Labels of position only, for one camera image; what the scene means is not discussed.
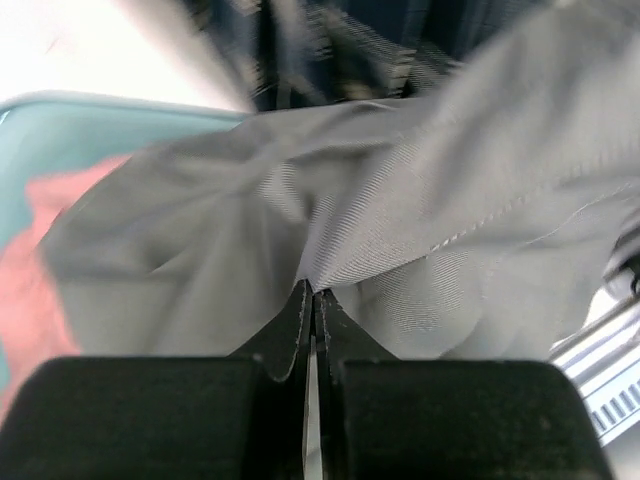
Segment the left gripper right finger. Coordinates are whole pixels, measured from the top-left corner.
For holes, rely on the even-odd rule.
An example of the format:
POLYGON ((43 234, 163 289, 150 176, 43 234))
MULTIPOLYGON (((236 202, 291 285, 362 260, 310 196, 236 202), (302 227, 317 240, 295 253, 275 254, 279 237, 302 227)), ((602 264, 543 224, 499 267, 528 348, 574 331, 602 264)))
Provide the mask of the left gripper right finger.
POLYGON ((401 360, 314 298, 328 479, 609 479, 576 388, 535 361, 401 360))

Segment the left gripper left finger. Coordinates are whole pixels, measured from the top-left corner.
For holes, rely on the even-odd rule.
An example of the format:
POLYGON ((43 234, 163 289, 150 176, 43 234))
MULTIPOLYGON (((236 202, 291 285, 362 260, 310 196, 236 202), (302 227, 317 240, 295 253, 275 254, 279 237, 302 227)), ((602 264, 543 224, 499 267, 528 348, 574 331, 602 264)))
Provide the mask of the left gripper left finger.
POLYGON ((300 479, 308 286, 223 357, 65 357, 1 428, 5 479, 300 479))

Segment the grey skirt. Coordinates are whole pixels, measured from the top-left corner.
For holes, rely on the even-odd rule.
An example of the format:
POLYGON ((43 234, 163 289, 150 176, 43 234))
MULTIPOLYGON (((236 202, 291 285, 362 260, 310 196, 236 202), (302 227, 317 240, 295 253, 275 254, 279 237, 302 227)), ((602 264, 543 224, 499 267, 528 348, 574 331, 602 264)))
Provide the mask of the grey skirt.
POLYGON ((227 354, 295 284, 404 358, 546 357, 639 212, 639 5, 538 8, 434 92, 136 153, 41 247, 89 354, 227 354))

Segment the pink pleated skirt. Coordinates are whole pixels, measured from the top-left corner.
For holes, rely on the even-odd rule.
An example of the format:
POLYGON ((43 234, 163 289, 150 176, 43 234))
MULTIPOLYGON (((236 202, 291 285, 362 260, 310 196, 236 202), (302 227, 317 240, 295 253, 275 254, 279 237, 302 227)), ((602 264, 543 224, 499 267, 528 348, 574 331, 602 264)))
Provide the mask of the pink pleated skirt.
POLYGON ((37 178, 26 187, 33 221, 1 252, 1 348, 9 373, 1 387, 3 408, 41 363, 79 352, 39 244, 62 213, 127 159, 111 157, 89 169, 37 178))

